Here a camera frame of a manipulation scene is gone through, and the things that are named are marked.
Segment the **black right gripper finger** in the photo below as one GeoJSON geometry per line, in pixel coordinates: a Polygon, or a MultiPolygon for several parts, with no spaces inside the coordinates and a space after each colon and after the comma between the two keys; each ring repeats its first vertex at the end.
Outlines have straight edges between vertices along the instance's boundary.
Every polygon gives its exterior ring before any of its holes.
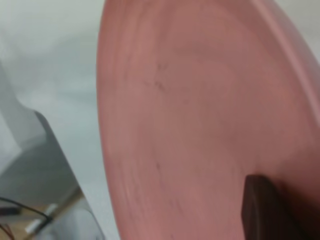
{"type": "Polygon", "coordinates": [[[241,220],[246,240],[304,239],[276,187],[262,175],[245,178],[241,220]]]}

